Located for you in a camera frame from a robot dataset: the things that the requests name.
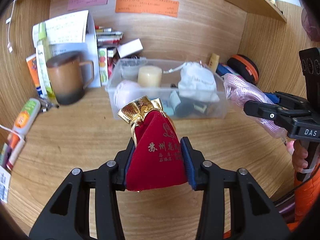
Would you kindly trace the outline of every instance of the plastic bag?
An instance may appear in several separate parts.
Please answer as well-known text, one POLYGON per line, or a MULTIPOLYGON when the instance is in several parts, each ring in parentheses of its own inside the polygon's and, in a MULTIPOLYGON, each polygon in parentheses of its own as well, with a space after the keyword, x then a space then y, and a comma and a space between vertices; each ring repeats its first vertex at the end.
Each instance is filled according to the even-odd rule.
MULTIPOLYGON (((241 108, 242 111, 244 103, 249 100, 274 105, 260 89, 233 74, 227 73, 224 75, 223 85, 226 91, 227 100, 234 106, 241 108)), ((284 128, 275 125, 273 121, 252 116, 251 118, 262 126, 273 138, 286 138, 287 131, 284 128)))

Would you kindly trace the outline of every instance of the finger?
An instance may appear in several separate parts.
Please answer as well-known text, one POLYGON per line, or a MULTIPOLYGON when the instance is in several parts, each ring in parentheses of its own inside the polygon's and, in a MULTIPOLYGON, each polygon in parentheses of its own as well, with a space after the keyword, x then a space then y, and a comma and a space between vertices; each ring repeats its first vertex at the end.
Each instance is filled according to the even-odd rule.
POLYGON ((308 167, 308 162, 301 158, 296 151, 294 151, 292 154, 292 164, 295 164, 295 166, 303 169, 308 167))
POLYGON ((295 140, 293 143, 293 148, 297 156, 300 158, 305 159, 308 157, 308 151, 301 145, 300 140, 295 140))
POLYGON ((292 160, 292 166, 296 172, 302 172, 302 168, 299 167, 293 160, 292 160))

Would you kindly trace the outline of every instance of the brown mug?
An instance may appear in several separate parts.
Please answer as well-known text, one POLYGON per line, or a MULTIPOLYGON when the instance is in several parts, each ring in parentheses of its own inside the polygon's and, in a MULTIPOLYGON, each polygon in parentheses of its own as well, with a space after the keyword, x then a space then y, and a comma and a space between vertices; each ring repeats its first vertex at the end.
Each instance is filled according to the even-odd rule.
POLYGON ((46 64, 53 93, 61 105, 70 105, 80 100, 85 88, 94 79, 93 61, 80 62, 79 51, 59 54, 46 64), (81 66, 87 64, 91 65, 91 78, 83 84, 81 66))

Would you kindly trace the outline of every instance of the cable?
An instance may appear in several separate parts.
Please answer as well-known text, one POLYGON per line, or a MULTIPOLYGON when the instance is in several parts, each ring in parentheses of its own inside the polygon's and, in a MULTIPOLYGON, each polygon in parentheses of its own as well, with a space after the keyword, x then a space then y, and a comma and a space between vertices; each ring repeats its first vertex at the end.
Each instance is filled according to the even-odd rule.
POLYGON ((9 26, 8 26, 8 46, 7 48, 9 49, 9 52, 11 53, 13 51, 12 49, 12 45, 10 43, 10 38, 9 38, 9 34, 10 34, 10 25, 11 25, 11 21, 12 21, 12 15, 13 15, 13 10, 14 10, 14 5, 16 3, 16 0, 13 1, 13 5, 12 5, 12 11, 11 11, 11 16, 10 16, 10 21, 9 21, 9 26))
POLYGON ((285 201, 287 201, 289 198, 292 198, 292 194, 294 194, 294 192, 298 188, 300 188, 302 185, 304 185, 309 180, 311 180, 316 175, 316 173, 318 172, 319 168, 320 168, 320 165, 318 165, 318 167, 316 168, 315 172, 310 176, 309 179, 307 179, 306 181, 302 182, 300 185, 298 185, 295 188, 293 188, 292 190, 290 190, 287 194, 285 194, 284 196, 282 196, 278 200, 274 201, 273 203, 275 204, 275 206, 277 207, 277 206, 281 205, 282 203, 284 203, 285 201))
POLYGON ((14 133, 15 135, 17 135, 17 136, 19 137, 20 140, 23 139, 23 137, 22 137, 20 134, 18 134, 17 132, 15 132, 15 131, 13 131, 13 130, 11 130, 11 129, 9 129, 9 128, 6 128, 5 126, 3 126, 3 125, 1 125, 1 124, 0 124, 0 128, 2 128, 3 130, 6 130, 6 131, 8 131, 8 132, 14 133))

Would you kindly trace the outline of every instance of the red velvet pouch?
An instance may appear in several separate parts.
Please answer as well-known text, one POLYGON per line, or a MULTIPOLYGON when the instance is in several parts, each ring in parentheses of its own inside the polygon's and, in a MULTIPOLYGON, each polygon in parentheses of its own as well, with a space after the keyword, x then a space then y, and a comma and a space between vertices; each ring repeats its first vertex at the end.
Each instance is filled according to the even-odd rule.
POLYGON ((119 112, 125 121, 134 120, 131 125, 136 148, 126 174, 126 188, 130 191, 187 182, 179 140, 160 100, 156 100, 139 98, 119 112))

